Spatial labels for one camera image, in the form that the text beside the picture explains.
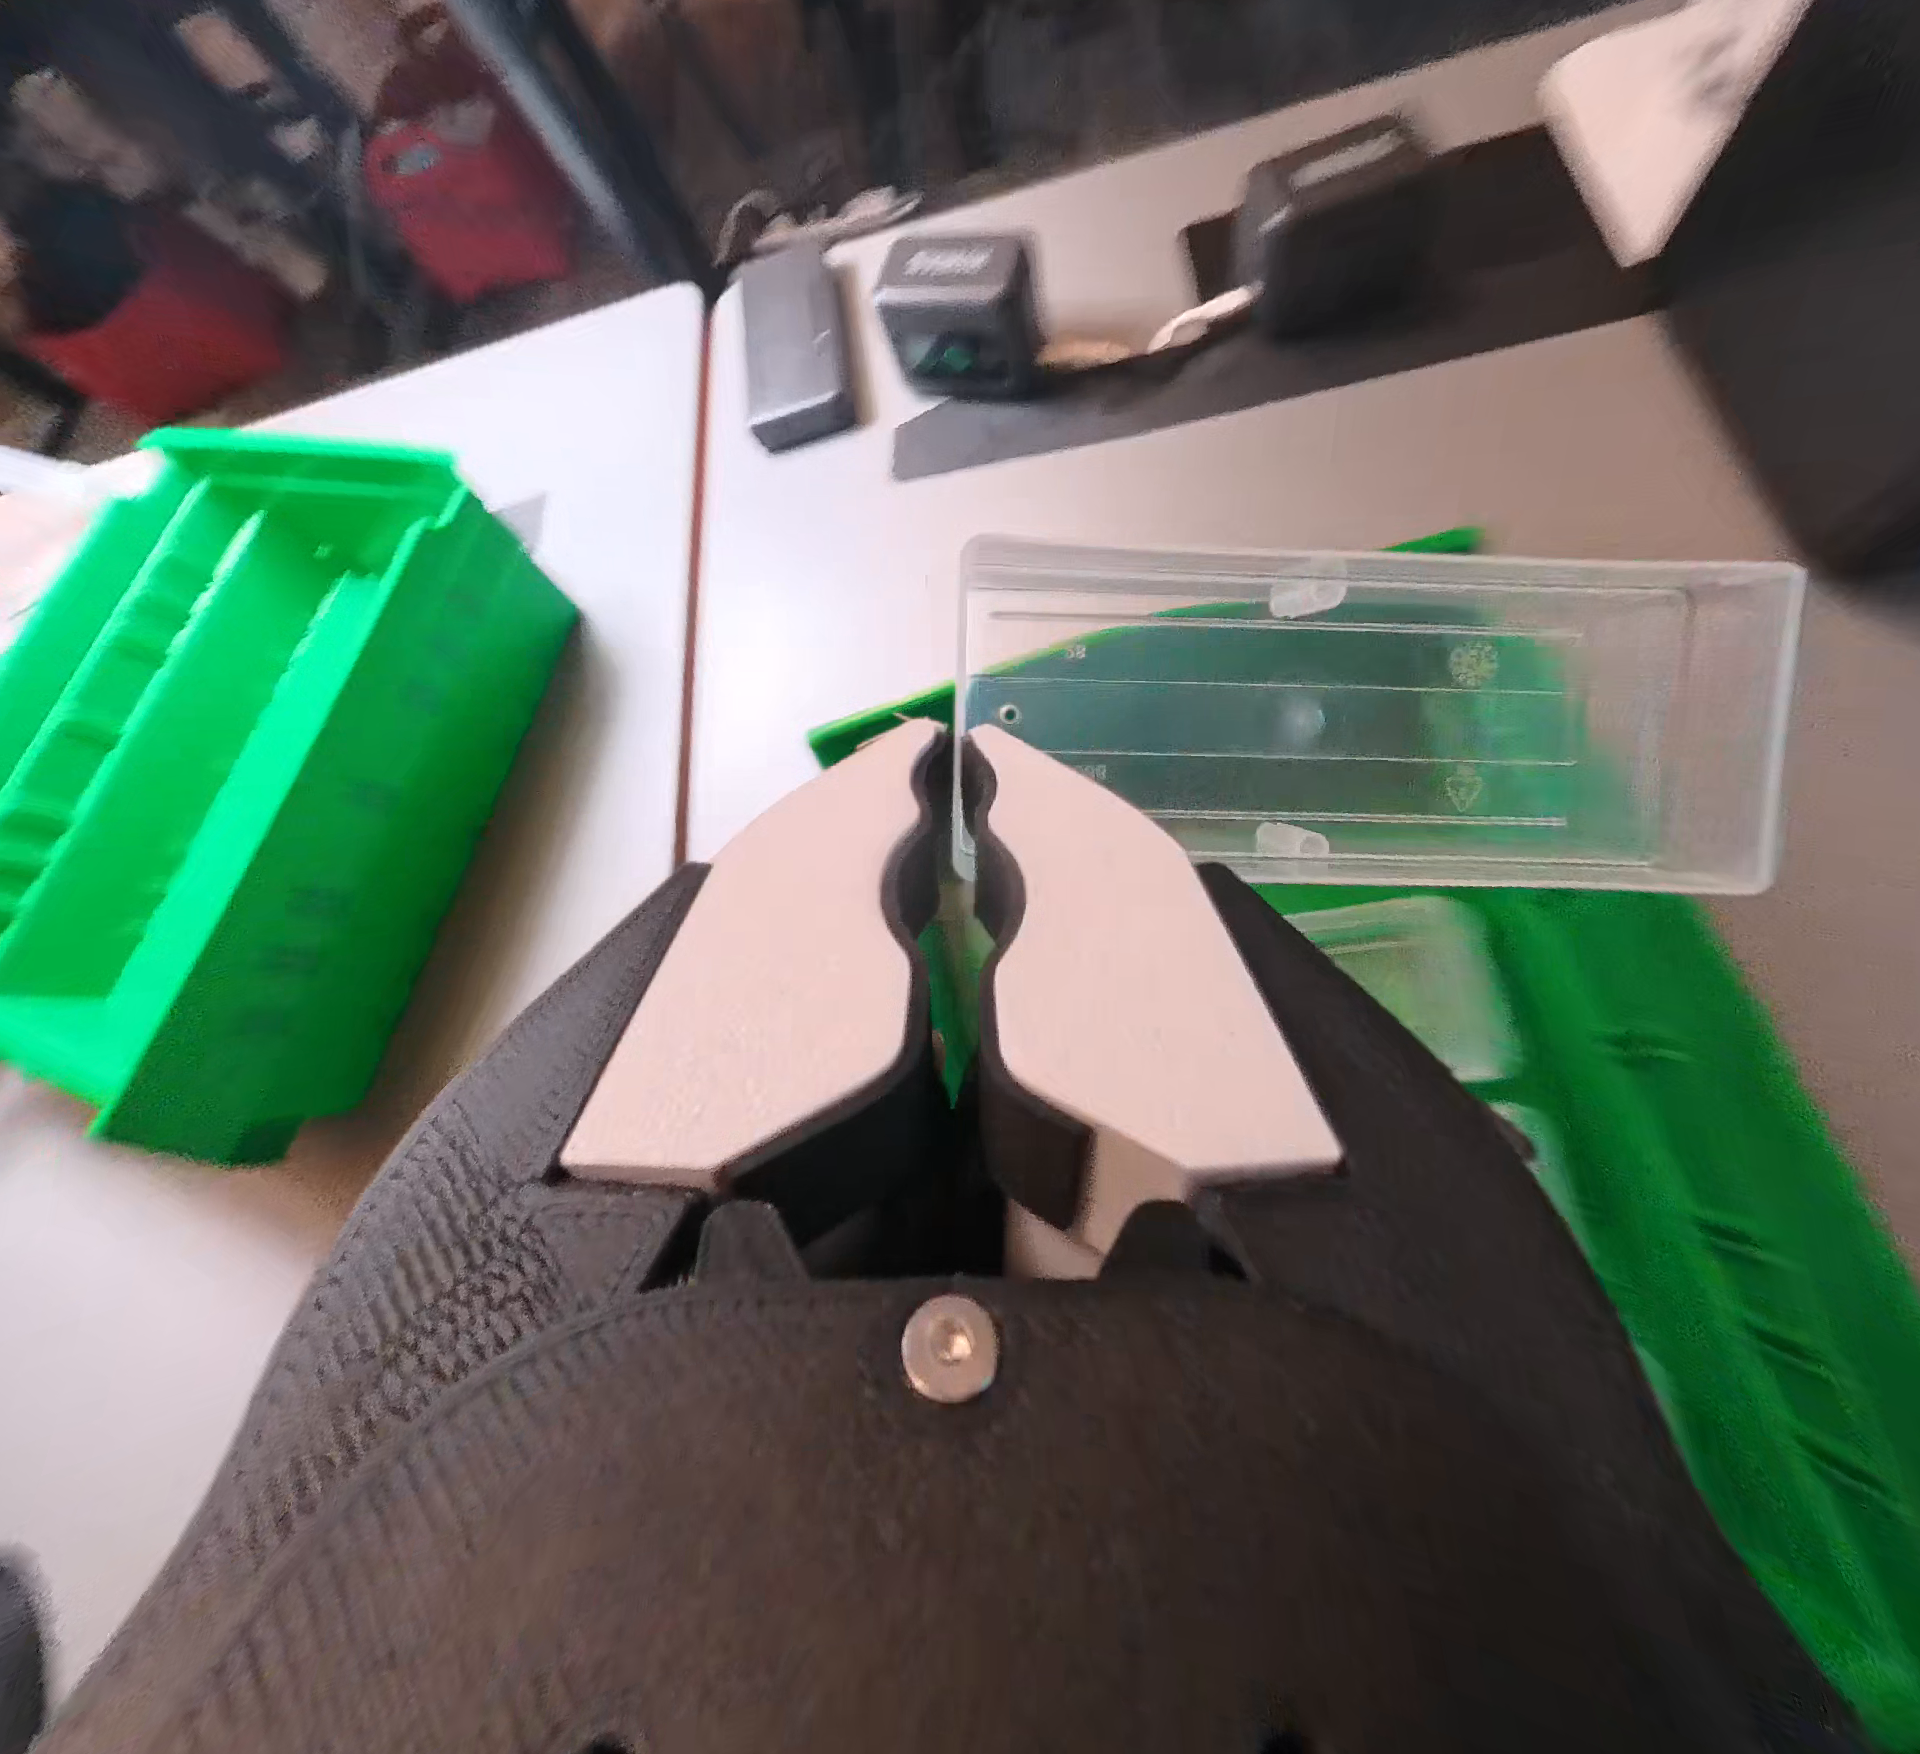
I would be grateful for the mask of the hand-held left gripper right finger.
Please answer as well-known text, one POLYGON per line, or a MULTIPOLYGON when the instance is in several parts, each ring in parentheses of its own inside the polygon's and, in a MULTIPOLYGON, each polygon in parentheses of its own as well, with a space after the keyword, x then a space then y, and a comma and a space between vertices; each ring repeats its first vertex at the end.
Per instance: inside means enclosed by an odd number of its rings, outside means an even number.
POLYGON ((1342 1143, 1177 839, 1010 732, 970 732, 963 766, 1007 1267, 1089 1281, 1140 1207, 1332 1175, 1342 1143))

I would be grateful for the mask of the black charger block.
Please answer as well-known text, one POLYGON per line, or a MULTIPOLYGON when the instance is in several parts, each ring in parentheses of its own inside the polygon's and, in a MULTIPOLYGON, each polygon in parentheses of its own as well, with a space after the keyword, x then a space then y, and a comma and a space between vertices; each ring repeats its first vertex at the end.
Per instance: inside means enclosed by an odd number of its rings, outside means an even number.
POLYGON ((912 393, 1017 403, 1035 390, 1044 318, 1021 234, 902 235, 872 304, 912 393))
POLYGON ((1379 114, 1254 165, 1231 224, 1231 272, 1266 341, 1352 328, 1428 274, 1443 184, 1426 137, 1379 114))

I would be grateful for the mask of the red case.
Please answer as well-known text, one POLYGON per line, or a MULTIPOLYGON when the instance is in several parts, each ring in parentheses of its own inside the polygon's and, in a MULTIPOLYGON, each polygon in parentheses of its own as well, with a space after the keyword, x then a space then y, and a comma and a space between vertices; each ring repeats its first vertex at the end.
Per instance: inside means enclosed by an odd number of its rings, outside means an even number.
POLYGON ((163 425, 278 375, 287 325, 269 279, 166 263, 89 328, 29 333, 19 349, 74 393, 163 425))
POLYGON ((420 277, 470 306, 575 267, 572 195, 537 139, 479 100, 392 120, 366 142, 366 195, 420 277))

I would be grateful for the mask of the green plastic bin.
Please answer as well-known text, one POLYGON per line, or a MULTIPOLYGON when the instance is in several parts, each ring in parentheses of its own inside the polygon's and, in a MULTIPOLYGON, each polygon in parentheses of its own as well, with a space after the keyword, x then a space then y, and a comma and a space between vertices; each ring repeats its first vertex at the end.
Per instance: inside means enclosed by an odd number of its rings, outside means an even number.
POLYGON ((261 1164, 372 1082, 578 608, 444 453, 141 450, 5 645, 3 1056, 261 1164))
MULTIPOLYGON (((830 768, 920 716, 954 724, 953 682, 805 741, 830 768)), ((1712 922, 1653 891, 1257 895, 1477 916, 1524 1071, 1463 1086, 1577 1238, 1745 1567, 1869 1741, 1916 1750, 1916 1286, 1712 922)))

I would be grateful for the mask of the grey power bank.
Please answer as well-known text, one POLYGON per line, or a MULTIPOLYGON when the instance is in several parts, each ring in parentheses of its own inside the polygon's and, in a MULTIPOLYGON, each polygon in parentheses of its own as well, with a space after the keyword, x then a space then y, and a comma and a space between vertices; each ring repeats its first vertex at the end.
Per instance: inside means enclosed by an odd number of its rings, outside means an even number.
POLYGON ((745 263, 742 295, 745 425, 768 453, 832 441, 858 422, 846 299, 819 242, 745 263))

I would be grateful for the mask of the black drawer cabinet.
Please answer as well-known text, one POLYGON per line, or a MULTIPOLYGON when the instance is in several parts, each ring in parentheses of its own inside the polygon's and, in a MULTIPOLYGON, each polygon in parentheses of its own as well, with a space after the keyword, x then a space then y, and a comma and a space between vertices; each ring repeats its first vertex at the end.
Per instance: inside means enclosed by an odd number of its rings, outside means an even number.
POLYGON ((1918 0, 1811 3, 1655 277, 1805 564, 1916 580, 1918 0))

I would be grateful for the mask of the white instruction poster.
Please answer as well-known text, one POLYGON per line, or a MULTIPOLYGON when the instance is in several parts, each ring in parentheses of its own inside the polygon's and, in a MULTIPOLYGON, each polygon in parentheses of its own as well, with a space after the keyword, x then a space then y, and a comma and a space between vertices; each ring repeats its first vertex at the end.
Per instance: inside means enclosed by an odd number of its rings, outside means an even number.
POLYGON ((1813 0, 1688 0, 1544 74, 1547 133, 1616 267, 1651 264, 1813 0))

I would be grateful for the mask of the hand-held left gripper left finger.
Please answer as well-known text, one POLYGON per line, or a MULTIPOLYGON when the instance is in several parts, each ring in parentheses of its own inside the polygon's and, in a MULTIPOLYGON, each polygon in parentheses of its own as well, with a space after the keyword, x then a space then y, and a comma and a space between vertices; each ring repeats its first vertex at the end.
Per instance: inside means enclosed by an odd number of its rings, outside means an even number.
POLYGON ((743 1186, 876 1112, 929 1054, 953 737, 902 721, 703 866, 559 1164, 571 1180, 743 1186))

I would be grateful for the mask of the clear plastic drawer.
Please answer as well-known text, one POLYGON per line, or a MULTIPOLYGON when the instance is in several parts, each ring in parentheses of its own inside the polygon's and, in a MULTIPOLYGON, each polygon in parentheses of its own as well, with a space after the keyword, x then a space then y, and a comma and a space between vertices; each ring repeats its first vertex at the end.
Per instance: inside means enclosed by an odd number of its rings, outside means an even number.
POLYGON ((1249 885, 1741 898, 1803 606, 1780 561, 979 537, 953 713, 1249 885))
POLYGON ((1516 1015, 1477 916, 1438 895, 1287 914, 1342 974, 1465 1086, 1524 1071, 1516 1015))

